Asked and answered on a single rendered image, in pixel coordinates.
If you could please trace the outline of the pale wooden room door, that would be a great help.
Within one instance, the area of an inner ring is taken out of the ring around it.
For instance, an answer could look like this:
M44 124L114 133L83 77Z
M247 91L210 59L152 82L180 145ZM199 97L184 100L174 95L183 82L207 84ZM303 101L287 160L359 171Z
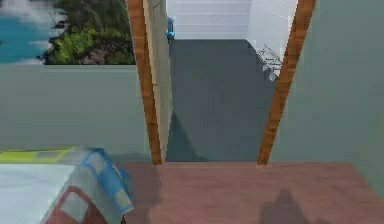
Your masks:
M173 111L166 0L143 0L162 160L166 161Z

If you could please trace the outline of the bed with patchwork blanket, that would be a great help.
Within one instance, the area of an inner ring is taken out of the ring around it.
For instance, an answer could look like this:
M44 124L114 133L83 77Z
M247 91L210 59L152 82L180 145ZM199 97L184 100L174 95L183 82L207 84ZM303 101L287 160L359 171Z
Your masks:
M0 224L125 224L130 174L102 148L0 150Z

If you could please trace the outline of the orange wooden door frame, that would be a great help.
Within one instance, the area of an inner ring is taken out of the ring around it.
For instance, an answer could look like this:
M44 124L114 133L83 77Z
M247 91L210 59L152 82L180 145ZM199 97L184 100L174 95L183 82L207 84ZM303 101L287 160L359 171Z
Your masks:
M144 3L146 1L147 0L124 0L127 5L126 11L129 21L131 22L131 35L136 54L137 71L142 103L144 106L151 160L153 164L160 165L164 162L164 159L162 158L163 152L161 150L161 141L159 137L148 36L144 15ZM293 19L293 25L288 38L280 76L277 80L267 124L264 129L262 143L260 144L257 156L258 165L266 165L269 162L272 146L283 115L315 4L316 0L298 0L298 9L295 12Z

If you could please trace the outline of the landscape picture on wall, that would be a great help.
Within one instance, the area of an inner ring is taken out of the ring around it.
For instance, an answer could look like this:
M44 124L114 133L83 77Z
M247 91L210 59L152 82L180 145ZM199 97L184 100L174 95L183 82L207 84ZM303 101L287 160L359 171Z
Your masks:
M134 63L126 0L0 0L0 64Z

